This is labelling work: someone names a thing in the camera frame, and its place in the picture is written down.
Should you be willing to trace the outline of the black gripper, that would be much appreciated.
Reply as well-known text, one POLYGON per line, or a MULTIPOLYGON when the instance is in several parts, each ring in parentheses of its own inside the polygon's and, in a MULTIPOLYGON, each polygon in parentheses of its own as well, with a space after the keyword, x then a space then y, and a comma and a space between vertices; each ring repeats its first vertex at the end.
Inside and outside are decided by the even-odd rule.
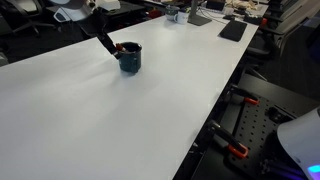
POLYGON ((85 37, 97 36, 108 52, 116 59, 119 59, 121 54, 118 52, 111 38, 105 32, 107 23, 108 19, 104 10, 102 8, 97 8, 88 17, 79 22, 79 27, 85 37))

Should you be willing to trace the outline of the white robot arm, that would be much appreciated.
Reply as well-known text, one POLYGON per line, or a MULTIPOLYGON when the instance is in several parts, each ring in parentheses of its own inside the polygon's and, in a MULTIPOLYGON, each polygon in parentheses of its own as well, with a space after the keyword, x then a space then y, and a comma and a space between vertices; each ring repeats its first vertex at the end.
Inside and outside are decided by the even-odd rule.
POLYGON ((97 37, 116 59, 121 57, 112 39, 106 32, 106 12, 121 8, 120 0, 49 0, 58 6, 55 19, 59 22, 72 21, 89 37, 97 37))

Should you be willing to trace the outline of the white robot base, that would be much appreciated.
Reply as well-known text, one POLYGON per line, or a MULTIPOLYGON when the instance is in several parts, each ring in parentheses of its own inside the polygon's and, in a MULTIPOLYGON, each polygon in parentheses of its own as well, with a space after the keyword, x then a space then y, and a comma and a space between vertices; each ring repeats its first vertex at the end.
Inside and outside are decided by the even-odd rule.
POLYGON ((279 142, 309 180, 320 180, 320 108, 277 128, 279 142))

